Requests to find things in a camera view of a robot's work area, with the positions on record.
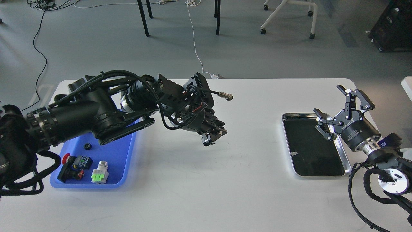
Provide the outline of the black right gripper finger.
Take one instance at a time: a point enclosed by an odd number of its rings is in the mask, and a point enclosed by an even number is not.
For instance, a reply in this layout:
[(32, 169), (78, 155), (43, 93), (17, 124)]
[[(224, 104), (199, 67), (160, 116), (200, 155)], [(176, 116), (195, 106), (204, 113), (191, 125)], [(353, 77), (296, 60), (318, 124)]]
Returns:
[[(375, 109), (375, 105), (364, 91), (346, 89), (342, 85), (337, 85), (337, 88), (346, 96), (345, 108), (343, 109), (345, 118), (352, 118), (354, 112), (363, 115), (365, 112)], [(360, 101), (360, 110), (357, 110), (356, 99)]]
[(336, 139), (337, 134), (331, 132), (328, 125), (343, 125), (343, 122), (337, 120), (328, 120), (328, 114), (321, 112), (319, 109), (314, 108), (313, 111), (318, 117), (318, 124), (316, 129), (321, 133), (324, 138), (328, 141), (333, 141)]

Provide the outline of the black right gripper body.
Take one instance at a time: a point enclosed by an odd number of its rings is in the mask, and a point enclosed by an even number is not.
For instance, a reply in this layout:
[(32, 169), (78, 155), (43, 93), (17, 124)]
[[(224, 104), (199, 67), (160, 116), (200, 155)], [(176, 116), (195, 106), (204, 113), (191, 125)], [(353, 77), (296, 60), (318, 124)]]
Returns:
[(334, 132), (340, 135), (353, 152), (359, 151), (359, 144), (367, 139), (372, 138), (374, 141), (378, 141), (381, 138), (381, 134), (365, 119), (361, 111), (353, 110), (347, 119), (344, 110), (342, 110), (334, 119), (342, 122), (342, 125), (334, 125)]

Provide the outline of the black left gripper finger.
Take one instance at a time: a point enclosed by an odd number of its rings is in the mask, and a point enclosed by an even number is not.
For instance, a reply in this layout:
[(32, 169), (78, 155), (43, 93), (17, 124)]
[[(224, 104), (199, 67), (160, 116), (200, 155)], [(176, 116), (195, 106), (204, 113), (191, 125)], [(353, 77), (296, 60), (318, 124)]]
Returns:
[(202, 142), (205, 147), (215, 144), (216, 138), (213, 134), (202, 134)]
[(212, 129), (211, 134), (213, 136), (224, 136), (226, 135), (228, 132), (225, 130), (224, 126), (215, 126), (214, 129)]

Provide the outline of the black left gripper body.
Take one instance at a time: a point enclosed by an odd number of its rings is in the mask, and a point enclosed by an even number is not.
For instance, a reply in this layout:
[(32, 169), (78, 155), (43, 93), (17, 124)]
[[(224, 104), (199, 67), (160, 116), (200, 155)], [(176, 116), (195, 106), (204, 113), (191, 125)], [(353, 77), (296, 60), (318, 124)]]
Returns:
[(196, 132), (199, 135), (211, 134), (211, 131), (215, 128), (215, 126), (225, 125), (225, 123), (220, 121), (214, 113), (215, 112), (213, 109), (205, 108), (197, 114), (195, 119), (190, 124), (183, 126), (181, 129)]

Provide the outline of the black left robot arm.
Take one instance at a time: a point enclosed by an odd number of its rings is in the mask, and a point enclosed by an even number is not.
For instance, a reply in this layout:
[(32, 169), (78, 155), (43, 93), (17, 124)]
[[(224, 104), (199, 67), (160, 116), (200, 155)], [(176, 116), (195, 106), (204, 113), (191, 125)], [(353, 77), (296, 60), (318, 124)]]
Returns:
[(228, 101), (233, 96), (211, 90), (198, 72), (181, 86), (163, 75), (111, 70), (68, 88), (69, 94), (26, 115), (15, 105), (1, 109), (1, 196), (40, 194), (43, 178), (61, 162), (51, 146), (89, 132), (105, 145), (153, 125), (156, 112), (166, 128), (196, 132), (204, 146), (227, 134), (212, 109), (212, 94)]

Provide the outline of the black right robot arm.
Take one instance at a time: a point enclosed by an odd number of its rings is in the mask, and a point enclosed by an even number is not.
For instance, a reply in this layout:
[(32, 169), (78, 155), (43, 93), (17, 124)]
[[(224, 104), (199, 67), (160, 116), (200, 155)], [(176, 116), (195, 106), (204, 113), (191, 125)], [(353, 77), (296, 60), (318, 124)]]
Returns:
[(403, 157), (401, 151), (402, 139), (392, 133), (383, 140), (381, 134), (366, 119), (364, 113), (375, 108), (367, 95), (359, 89), (346, 89), (341, 85), (337, 88), (345, 95), (346, 103), (332, 119), (315, 108), (318, 124), (316, 129), (328, 141), (340, 136), (353, 152), (363, 151), (367, 159), (363, 163), (355, 163), (349, 176), (349, 200), (357, 215), (371, 229), (384, 232), (385, 229), (368, 220), (356, 208), (352, 197), (352, 181), (356, 172), (365, 167), (363, 184), (367, 195), (381, 204), (396, 204), (405, 210), (411, 222), (411, 201), (404, 197), (411, 193), (412, 165), (411, 160)]

